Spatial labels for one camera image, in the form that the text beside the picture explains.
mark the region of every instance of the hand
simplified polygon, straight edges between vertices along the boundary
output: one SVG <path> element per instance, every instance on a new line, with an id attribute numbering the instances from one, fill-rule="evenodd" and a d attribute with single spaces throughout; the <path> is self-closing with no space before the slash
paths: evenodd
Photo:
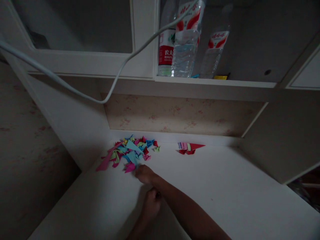
<path id="1" fill-rule="evenodd" d="M 140 165 L 136 170 L 136 178 L 144 184 L 152 184 L 152 179 L 157 175 L 146 165 Z"/>
<path id="2" fill-rule="evenodd" d="M 160 193 L 155 188 L 150 189 L 146 193 L 146 196 L 144 198 L 140 217 L 142 218 L 142 220 L 146 222 L 150 222 L 158 215 L 160 206 L 161 206 Z"/>

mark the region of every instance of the power cord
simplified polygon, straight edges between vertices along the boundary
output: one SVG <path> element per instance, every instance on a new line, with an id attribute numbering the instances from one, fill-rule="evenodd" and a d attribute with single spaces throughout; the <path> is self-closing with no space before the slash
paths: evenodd
<path id="1" fill-rule="evenodd" d="M 168 28 L 171 28 L 175 25 L 177 25 L 178 22 L 180 22 L 190 11 L 191 9 L 193 8 L 194 5 L 196 5 L 196 3 L 198 2 L 199 0 L 194 0 L 191 4 L 191 6 L 188 8 L 187 11 L 185 11 L 179 18 L 177 18 L 176 20 L 174 20 L 172 23 L 169 23 L 168 25 L 164 26 L 163 28 L 159 29 L 156 33 L 154 33 L 152 35 L 152 37 L 150 37 L 146 42 L 145 44 L 143 44 L 137 51 L 135 51 L 134 53 L 132 53 L 121 65 L 119 71 L 118 71 L 118 74 L 116 76 L 116 78 L 114 79 L 113 81 L 113 84 L 110 88 L 110 91 L 107 95 L 107 97 L 102 100 L 102 101 L 99 101 L 99 100 L 96 100 L 88 95 L 85 95 L 83 94 L 82 92 L 79 92 L 77 89 L 71 87 L 69 84 L 67 84 L 65 81 L 63 81 L 59 76 L 57 76 L 56 74 L 54 74 L 52 71 L 50 71 L 49 69 L 47 69 L 45 66 L 41 65 L 40 63 L 38 63 L 37 61 L 35 61 L 33 58 L 29 57 L 28 55 L 24 54 L 23 52 L 19 51 L 18 49 L 12 47 L 11 45 L 7 44 L 6 42 L 4 41 L 0 41 L 0 48 L 2 48 L 3 50 L 11 53 L 12 55 L 16 56 L 17 58 L 21 59 L 22 61 L 28 63 L 29 65 L 31 65 L 32 67 L 34 67 L 35 69 L 39 70 L 40 72 L 46 74 L 48 77 L 50 77 L 52 80 L 54 80 L 55 82 L 57 82 L 58 84 L 60 84 L 61 86 L 65 87 L 66 89 L 68 89 L 69 91 L 81 96 L 81 97 L 84 97 L 86 99 L 89 99 L 95 103 L 100 103 L 100 104 L 104 104 L 106 103 L 112 92 L 113 92 L 113 89 L 114 87 L 116 86 L 117 84 L 117 81 L 118 81 L 118 78 L 121 74 L 121 71 L 122 69 L 124 68 L 124 66 L 127 64 L 127 62 L 133 58 L 134 56 L 136 56 L 137 54 L 139 54 L 146 46 L 149 45 L 149 43 L 152 42 L 152 40 L 154 40 L 160 33 L 162 33 L 164 30 L 168 29 Z"/>

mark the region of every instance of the water bottle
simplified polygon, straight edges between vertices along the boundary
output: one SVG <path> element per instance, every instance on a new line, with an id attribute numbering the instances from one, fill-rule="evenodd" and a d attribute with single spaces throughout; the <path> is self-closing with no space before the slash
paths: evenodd
<path id="1" fill-rule="evenodd" d="M 161 14 L 160 28 L 173 22 L 176 19 L 178 11 L 177 2 L 177 0 L 166 1 Z M 175 32 L 175 28 L 169 28 L 159 35 L 158 76 L 171 76 Z"/>
<path id="2" fill-rule="evenodd" d="M 191 0 L 180 0 L 178 16 L 187 11 Z M 172 77 L 190 77 L 198 49 L 205 2 L 199 0 L 176 27 L 171 66 Z"/>
<path id="3" fill-rule="evenodd" d="M 233 9 L 233 4 L 228 4 L 223 7 L 220 18 L 217 21 L 216 28 L 210 36 L 208 49 L 204 55 L 199 78 L 214 77 L 217 70 L 223 47 L 227 42 L 230 33 L 229 14 Z"/>

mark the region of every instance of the floral wallpaper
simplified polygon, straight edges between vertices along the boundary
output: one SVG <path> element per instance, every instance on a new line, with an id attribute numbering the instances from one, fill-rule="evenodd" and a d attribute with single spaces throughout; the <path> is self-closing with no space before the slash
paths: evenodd
<path id="1" fill-rule="evenodd" d="M 0 62 L 0 239 L 27 239 L 80 174 L 9 65 Z"/>
<path id="2" fill-rule="evenodd" d="M 240 137 L 263 104 L 113 94 L 105 111 L 110 129 Z"/>

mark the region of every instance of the bottle label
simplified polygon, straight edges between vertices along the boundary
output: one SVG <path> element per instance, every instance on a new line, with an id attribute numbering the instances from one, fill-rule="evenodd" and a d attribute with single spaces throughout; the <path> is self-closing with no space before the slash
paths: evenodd
<path id="1" fill-rule="evenodd" d="M 215 32 L 209 39 L 208 48 L 223 48 L 228 36 L 229 31 Z"/>
<path id="2" fill-rule="evenodd" d="M 179 6 L 177 17 L 181 16 L 185 11 L 187 11 L 191 7 L 191 4 L 192 1 Z M 193 6 L 192 10 L 183 18 L 183 20 L 178 22 L 176 32 L 188 29 L 198 30 L 198 25 L 202 21 L 204 7 L 204 2 L 199 0 L 196 5 Z"/>
<path id="3" fill-rule="evenodd" d="M 167 29 L 159 35 L 159 65 L 172 64 L 174 33 L 174 29 Z"/>

